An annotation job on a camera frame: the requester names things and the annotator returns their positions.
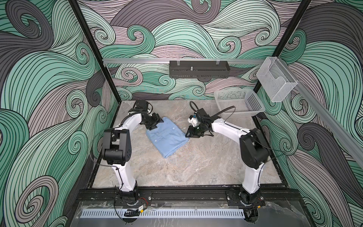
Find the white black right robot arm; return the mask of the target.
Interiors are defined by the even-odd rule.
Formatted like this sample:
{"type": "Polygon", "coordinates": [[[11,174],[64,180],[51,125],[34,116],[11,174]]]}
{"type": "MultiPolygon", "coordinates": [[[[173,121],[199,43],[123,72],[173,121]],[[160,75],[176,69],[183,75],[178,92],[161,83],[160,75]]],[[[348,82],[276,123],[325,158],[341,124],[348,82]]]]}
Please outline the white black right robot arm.
{"type": "Polygon", "coordinates": [[[190,115],[186,138],[200,138],[206,132],[219,133],[233,140],[240,146],[240,153],[245,164],[244,181],[239,194],[243,206],[261,206],[260,178],[270,156],[267,142],[262,132],[257,129],[246,129],[222,119],[218,114],[208,115],[203,108],[190,115]]]}

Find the light blue long sleeve shirt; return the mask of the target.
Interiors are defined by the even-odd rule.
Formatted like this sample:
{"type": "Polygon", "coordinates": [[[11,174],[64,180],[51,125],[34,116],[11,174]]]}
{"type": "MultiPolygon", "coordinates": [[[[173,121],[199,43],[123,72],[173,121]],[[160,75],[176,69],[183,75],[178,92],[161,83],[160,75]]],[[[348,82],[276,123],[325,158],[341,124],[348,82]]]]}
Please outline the light blue long sleeve shirt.
{"type": "Polygon", "coordinates": [[[163,117],[162,120],[163,122],[157,124],[157,128],[147,130],[146,135],[166,159],[184,146],[189,138],[185,137],[185,133],[169,118],[163,117]]]}

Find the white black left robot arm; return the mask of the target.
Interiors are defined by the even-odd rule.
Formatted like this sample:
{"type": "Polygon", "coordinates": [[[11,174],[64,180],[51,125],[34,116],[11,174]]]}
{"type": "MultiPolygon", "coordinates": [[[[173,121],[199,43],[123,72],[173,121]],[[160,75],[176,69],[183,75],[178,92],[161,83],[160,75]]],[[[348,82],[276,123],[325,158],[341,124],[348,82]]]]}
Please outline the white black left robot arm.
{"type": "Polygon", "coordinates": [[[147,130],[153,130],[162,122],[163,119],[153,112],[153,106],[149,102],[137,100],[115,128],[104,131],[101,158],[115,172],[119,183],[116,194],[121,199],[130,201],[140,199],[137,181],[129,165],[132,155],[132,132],[139,125],[144,125],[147,130]]]}

